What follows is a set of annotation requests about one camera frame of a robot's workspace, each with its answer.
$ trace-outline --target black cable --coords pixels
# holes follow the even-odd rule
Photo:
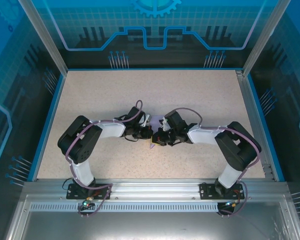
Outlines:
[[[63,189],[63,190],[68,190],[68,189],[65,189],[64,186],[65,186],[66,182],[68,182],[70,179],[73,179],[73,177],[69,177],[69,178],[67,178],[67,179],[63,182],[63,184],[62,184],[62,189]]]

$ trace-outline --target robotic arm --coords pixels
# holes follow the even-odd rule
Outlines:
[[[99,121],[99,123],[91,126],[74,144],[68,155],[68,157],[73,161],[73,171],[77,179],[85,186],[95,187],[95,178],[91,172],[88,158],[90,157],[97,141],[99,139],[109,137],[126,138],[126,136],[132,136],[137,140],[150,139],[153,135],[152,128],[149,125],[150,118],[149,114],[145,114],[137,107],[133,107],[128,114],[110,121]],[[82,130],[91,123],[92,122],[85,116],[78,116],[68,127],[57,143],[64,155],[66,155],[67,150]],[[84,195],[92,194],[92,191],[88,193],[86,189],[82,189],[82,191],[85,192]]]
[[[187,123],[176,110],[166,114],[160,121],[161,128],[152,136],[152,143],[159,146],[174,146],[180,143],[218,145],[227,161],[222,174],[216,179],[215,191],[224,197],[237,180],[242,176],[246,167],[261,152],[257,141],[238,122],[234,121],[225,127],[201,127],[199,124]]]
[[[227,161],[224,171],[216,179],[213,187],[215,195],[224,199],[234,189],[246,167],[256,158],[256,149],[261,152],[261,147],[257,141],[240,123],[235,121],[225,127],[201,127],[197,123],[188,125],[178,112],[173,110],[159,121],[161,127],[154,133],[149,124],[150,119],[150,115],[145,114],[137,107],[133,107],[126,115],[114,120],[99,121],[91,126],[73,145],[68,155],[73,161],[75,177],[85,186],[90,188],[97,186],[90,170],[88,158],[97,141],[102,138],[126,138],[127,136],[132,136],[137,140],[152,138],[152,143],[159,146],[174,146],[180,143],[212,144],[220,147]],[[91,123],[86,117],[78,116],[69,126],[58,141],[58,147],[64,155],[83,129]],[[87,189],[82,189],[82,191],[86,191],[85,196],[91,196],[94,193]]]

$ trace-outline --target glass panel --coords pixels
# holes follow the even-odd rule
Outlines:
[[[277,0],[35,0],[69,68],[241,68]]]
[[[0,1],[0,240],[29,174],[59,77],[18,1]]]
[[[284,178],[289,182],[291,192],[298,193],[300,192],[300,1],[290,2],[253,67],[251,77]]]

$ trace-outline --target aluminum frame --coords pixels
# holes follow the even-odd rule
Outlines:
[[[6,240],[19,240],[25,231],[31,203],[80,203],[80,200],[67,200],[66,190],[61,188],[63,180],[38,180],[26,182],[21,193]],[[98,183],[113,183],[108,203],[137,204],[140,202],[173,202],[183,204],[212,203],[219,200],[200,200],[199,184],[213,183],[208,179],[97,179]],[[249,191],[248,203],[279,203],[290,239],[300,240],[300,220],[294,207],[286,182],[266,179],[245,179]]]
[[[248,56],[246,62],[243,66],[243,76],[246,77],[250,73],[252,67],[255,65],[257,59],[259,58],[262,50],[266,46],[269,38],[274,32],[276,26],[278,25],[281,17],[285,13],[291,0],[279,0],[274,7],[269,19],[267,20],[258,40],[256,41],[250,55]]]
[[[18,0],[18,1],[19,1],[20,5],[22,6],[25,14],[29,18],[30,22],[32,23],[37,34],[39,35],[44,46],[46,47],[47,51],[49,52],[54,63],[58,67],[60,73],[64,77],[66,77],[67,72],[68,72],[66,63],[63,60],[59,50],[57,49],[57,46],[55,45],[52,37],[50,36],[49,31],[46,28],[43,20],[41,19],[33,2],[31,0]]]
[[[262,152],[260,153],[260,161],[263,167],[264,176],[267,179],[279,181],[280,179],[278,171],[274,163],[274,158],[269,147],[269,142],[262,125],[261,117],[258,112],[256,100],[253,97],[250,83],[247,77],[244,77],[242,71],[237,70],[236,75],[238,78],[238,83],[241,89],[245,108],[249,117],[250,125],[253,131],[253,136],[259,142],[262,148]]]

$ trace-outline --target gear graphic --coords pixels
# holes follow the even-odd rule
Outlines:
[[[1,17],[12,25],[20,15],[18,0],[0,0]]]
[[[181,0],[131,0],[131,3],[134,5],[134,10],[139,10],[140,14],[156,18],[158,15],[163,17],[165,14],[170,14],[171,10],[176,10]]]

